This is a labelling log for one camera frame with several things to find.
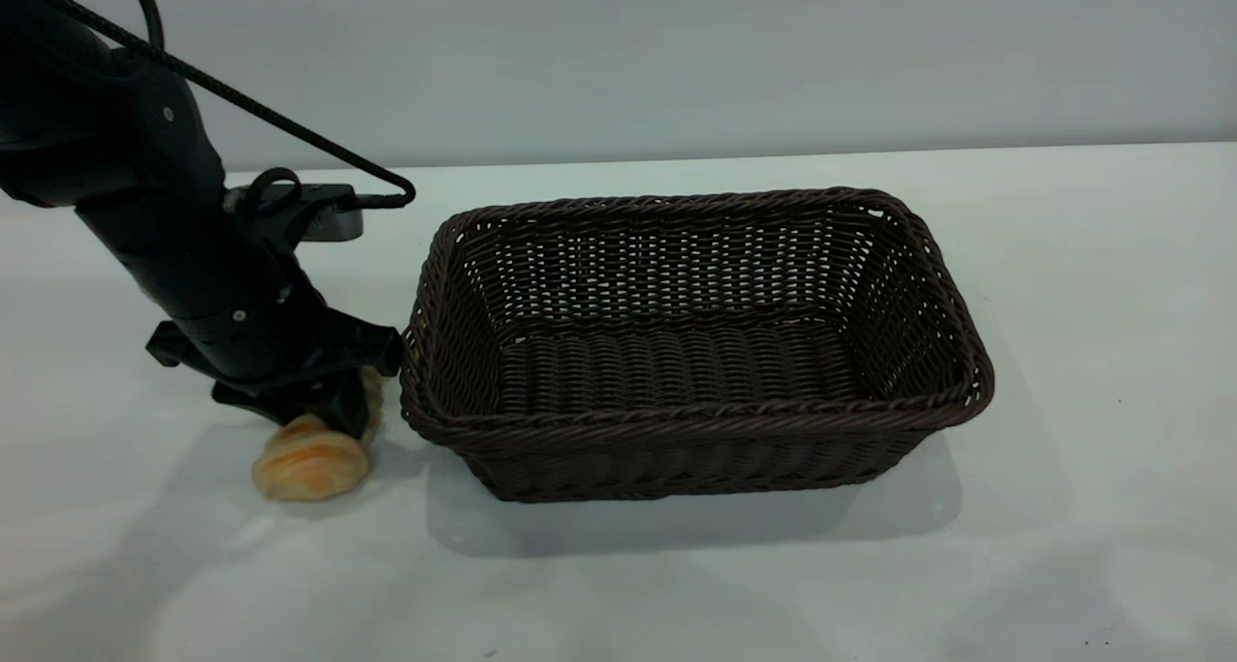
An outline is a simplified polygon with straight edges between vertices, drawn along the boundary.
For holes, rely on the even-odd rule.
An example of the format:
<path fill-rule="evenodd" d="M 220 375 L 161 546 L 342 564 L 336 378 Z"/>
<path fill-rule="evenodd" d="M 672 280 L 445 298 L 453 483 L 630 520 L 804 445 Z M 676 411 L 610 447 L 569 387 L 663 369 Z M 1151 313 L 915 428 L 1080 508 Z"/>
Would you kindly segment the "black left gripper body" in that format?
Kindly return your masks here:
<path fill-rule="evenodd" d="M 308 283 L 292 282 L 231 304 L 212 302 L 204 314 L 177 317 L 173 299 L 152 290 L 146 297 L 163 309 L 147 351 L 166 368 L 186 366 L 230 389 L 288 389 L 312 413 L 312 384 L 334 372 L 375 370 L 380 379 L 400 371 L 402 337 L 332 309 Z"/>

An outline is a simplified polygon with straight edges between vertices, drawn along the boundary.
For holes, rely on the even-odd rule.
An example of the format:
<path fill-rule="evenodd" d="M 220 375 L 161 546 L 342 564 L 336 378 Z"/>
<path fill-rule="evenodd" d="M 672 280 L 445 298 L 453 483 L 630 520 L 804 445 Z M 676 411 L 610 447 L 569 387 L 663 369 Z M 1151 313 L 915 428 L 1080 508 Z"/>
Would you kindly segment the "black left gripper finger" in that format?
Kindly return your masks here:
<path fill-rule="evenodd" d="M 348 370 L 314 381 L 312 415 L 332 431 L 371 443 L 376 434 L 376 371 Z"/>
<path fill-rule="evenodd" d="M 216 405 L 251 412 L 261 418 L 273 421 L 278 427 L 301 418 L 306 413 L 301 398 L 294 398 L 288 389 L 242 390 L 230 389 L 224 382 L 213 384 L 212 398 Z"/>

